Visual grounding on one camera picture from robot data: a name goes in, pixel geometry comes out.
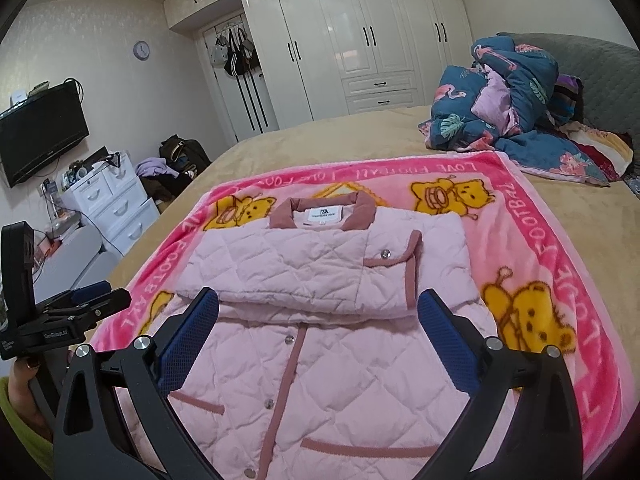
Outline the green sleeve forearm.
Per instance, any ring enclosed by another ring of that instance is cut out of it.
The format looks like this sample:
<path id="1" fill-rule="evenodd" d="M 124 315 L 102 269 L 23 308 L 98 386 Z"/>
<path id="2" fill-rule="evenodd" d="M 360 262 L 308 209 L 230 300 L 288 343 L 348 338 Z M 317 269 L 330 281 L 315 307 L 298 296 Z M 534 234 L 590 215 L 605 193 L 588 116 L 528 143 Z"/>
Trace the green sleeve forearm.
<path id="1" fill-rule="evenodd" d="M 1 378 L 1 478 L 51 479 L 52 443 L 30 428 L 9 399 L 9 378 Z"/>

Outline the person left hand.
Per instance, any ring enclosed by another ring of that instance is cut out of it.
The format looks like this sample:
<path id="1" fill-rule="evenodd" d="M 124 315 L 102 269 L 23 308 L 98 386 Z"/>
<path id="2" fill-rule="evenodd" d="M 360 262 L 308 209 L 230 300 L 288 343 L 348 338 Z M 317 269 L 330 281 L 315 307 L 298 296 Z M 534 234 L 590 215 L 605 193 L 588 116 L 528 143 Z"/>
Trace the person left hand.
<path id="1" fill-rule="evenodd" d="M 9 376 L 9 401 L 20 419 L 40 437 L 52 441 L 52 432 L 38 408 L 29 383 L 36 377 L 38 366 L 30 366 L 26 360 L 16 360 Z"/>

